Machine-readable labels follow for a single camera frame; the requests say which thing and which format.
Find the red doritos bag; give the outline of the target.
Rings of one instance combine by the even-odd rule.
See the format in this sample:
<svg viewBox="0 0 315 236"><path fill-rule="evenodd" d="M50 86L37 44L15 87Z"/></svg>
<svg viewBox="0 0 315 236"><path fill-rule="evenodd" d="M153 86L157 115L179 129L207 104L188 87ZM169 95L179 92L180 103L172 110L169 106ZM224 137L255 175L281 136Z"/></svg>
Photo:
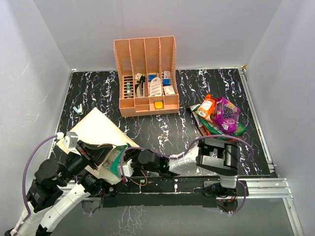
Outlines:
<svg viewBox="0 0 315 236"><path fill-rule="evenodd" d="M216 130L216 129L208 129L206 126L201 126L199 128L199 131L201 132L202 136L208 136L208 135L226 135L223 133L221 130ZM218 140L225 140L225 141L230 141L230 142L237 142L235 139L229 139L229 138L224 138L224 137L218 137Z"/></svg>

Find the green chips bag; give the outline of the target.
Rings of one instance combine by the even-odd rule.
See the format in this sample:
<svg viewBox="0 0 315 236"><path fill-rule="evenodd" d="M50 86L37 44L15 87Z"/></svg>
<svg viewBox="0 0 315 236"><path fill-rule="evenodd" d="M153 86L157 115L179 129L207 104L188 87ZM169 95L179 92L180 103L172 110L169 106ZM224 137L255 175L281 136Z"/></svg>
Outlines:
<svg viewBox="0 0 315 236"><path fill-rule="evenodd" d="M200 116L199 116L199 118L200 118L201 122L203 123L203 125L206 126L209 130L212 129L212 128L213 128L213 129L216 129L216 130L221 130L219 127L217 127L216 125L215 125L215 126L211 125L209 122L207 122L205 119L201 118ZM240 137L240 136L242 136L245 132L246 132L246 128L245 128L242 124L238 123L237 130L233 133L232 136L234 136L234 137Z"/></svg>

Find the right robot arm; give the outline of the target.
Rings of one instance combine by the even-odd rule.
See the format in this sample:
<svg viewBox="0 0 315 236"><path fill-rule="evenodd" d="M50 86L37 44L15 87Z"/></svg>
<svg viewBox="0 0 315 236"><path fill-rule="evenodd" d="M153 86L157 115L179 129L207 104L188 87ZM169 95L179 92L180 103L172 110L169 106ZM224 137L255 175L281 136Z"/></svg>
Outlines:
<svg viewBox="0 0 315 236"><path fill-rule="evenodd" d="M128 147L122 151L119 174L126 181L128 172L134 169L155 172L161 177L173 177L192 169L194 166L213 172L219 181L204 186L204 194L213 197L248 195L246 183L239 180L238 168L243 163L239 147L233 142L221 140L220 135L204 136L193 141L180 154L166 155L143 147Z"/></svg>

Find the teal white snack bag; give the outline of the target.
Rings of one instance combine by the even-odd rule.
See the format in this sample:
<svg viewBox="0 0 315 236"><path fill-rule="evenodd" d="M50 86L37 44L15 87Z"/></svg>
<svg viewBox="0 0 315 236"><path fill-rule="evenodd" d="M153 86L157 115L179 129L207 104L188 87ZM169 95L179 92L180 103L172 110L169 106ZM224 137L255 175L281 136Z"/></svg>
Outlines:
<svg viewBox="0 0 315 236"><path fill-rule="evenodd" d="M113 174L120 176L121 173L118 170L118 166L121 164L121 156L128 145L117 146L113 148L106 156L102 167L110 170Z"/></svg>

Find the brown paper bag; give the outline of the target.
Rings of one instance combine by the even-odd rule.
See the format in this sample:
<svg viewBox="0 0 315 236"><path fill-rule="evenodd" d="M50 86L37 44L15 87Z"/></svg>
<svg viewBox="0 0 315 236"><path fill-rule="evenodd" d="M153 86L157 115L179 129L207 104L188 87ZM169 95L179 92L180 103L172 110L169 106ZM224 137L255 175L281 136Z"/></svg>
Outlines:
<svg viewBox="0 0 315 236"><path fill-rule="evenodd" d="M70 131L75 132L79 140L96 146L101 144L139 146L97 108L89 112ZM86 166L85 170L94 177L103 179L111 185L117 184L122 180L120 175L111 174L102 164L98 164L95 170L90 166Z"/></svg>

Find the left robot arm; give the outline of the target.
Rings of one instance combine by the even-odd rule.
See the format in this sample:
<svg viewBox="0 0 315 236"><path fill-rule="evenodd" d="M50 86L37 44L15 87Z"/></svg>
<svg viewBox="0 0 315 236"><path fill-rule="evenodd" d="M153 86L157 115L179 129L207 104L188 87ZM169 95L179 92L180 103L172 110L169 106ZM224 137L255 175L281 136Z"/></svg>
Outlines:
<svg viewBox="0 0 315 236"><path fill-rule="evenodd" d="M25 208L16 226L6 236L48 236L78 203L102 192L104 181L91 172L98 170L111 144L90 145L79 141L63 163L42 162L29 190L23 190Z"/></svg>

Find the orange fruit candy bag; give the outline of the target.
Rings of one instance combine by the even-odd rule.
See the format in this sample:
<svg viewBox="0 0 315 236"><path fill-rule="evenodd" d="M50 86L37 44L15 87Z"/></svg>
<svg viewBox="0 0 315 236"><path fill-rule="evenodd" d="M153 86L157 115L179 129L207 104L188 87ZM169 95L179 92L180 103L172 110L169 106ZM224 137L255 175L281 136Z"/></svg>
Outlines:
<svg viewBox="0 0 315 236"><path fill-rule="evenodd" d="M216 106L216 99L214 99L210 94L206 95L204 101L197 109L196 113L211 125L215 126L213 122L214 110Z"/></svg>

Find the brown kettle chips bag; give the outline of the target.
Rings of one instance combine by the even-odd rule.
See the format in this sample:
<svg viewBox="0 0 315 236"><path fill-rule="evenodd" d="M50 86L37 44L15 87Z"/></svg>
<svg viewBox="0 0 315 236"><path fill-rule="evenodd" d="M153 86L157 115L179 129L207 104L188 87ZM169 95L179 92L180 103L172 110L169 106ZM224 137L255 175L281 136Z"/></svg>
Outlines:
<svg viewBox="0 0 315 236"><path fill-rule="evenodd" d="M192 118L196 124L196 127L198 128L199 132L201 133L202 136L206 136L207 133L205 131L205 128L203 126L203 123L201 122L199 116L195 113L195 109L199 106L200 104L195 104L192 106L188 107L188 110L190 111L190 114L192 115Z"/></svg>

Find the purple grape candy bag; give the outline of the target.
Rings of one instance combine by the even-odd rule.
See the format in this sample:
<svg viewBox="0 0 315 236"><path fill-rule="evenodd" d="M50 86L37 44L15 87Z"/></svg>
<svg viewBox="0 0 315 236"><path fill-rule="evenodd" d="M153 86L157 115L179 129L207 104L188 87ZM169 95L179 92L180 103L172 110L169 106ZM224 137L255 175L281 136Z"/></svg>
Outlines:
<svg viewBox="0 0 315 236"><path fill-rule="evenodd" d="M222 132L233 135L238 127L240 109L224 97L216 100L216 114L213 122Z"/></svg>

